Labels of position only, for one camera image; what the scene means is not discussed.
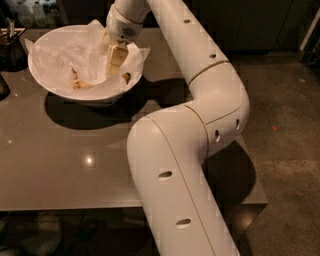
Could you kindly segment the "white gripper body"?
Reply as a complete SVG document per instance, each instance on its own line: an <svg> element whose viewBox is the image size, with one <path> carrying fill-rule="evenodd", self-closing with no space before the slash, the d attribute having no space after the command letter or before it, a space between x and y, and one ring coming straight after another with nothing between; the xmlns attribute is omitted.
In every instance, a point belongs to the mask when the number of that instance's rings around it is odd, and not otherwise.
<svg viewBox="0 0 320 256"><path fill-rule="evenodd" d="M106 18L106 30L109 37L117 42L132 43L136 40L142 29L142 24L135 23L123 15L112 4Z"/></svg>

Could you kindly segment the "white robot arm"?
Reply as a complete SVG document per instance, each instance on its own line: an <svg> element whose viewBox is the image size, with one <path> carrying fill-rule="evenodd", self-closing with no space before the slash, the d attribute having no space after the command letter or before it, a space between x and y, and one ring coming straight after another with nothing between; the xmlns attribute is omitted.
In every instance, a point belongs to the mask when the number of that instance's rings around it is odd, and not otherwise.
<svg viewBox="0 0 320 256"><path fill-rule="evenodd" d="M106 29L133 42L153 14L192 95L131 128L127 157L160 256L240 256L202 171L249 116L246 89L183 0L115 0Z"/></svg>

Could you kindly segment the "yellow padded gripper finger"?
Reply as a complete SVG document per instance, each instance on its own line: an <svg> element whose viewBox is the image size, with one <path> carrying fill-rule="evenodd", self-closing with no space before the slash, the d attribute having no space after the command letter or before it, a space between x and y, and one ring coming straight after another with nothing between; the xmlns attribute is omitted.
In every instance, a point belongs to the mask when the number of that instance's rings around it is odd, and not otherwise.
<svg viewBox="0 0 320 256"><path fill-rule="evenodd" d="M125 62L129 51L125 45L113 44L108 47L107 73L116 75Z"/></svg>

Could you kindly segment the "white padded gripper finger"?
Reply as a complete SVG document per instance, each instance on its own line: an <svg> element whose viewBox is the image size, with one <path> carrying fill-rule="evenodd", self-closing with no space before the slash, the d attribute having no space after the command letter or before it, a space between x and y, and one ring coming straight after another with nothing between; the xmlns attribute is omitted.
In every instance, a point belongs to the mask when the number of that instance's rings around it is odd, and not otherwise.
<svg viewBox="0 0 320 256"><path fill-rule="evenodd" d="M109 47L112 45L112 40L110 39L109 33L107 31L103 32L102 38L98 44L99 53L102 55L107 55Z"/></svg>

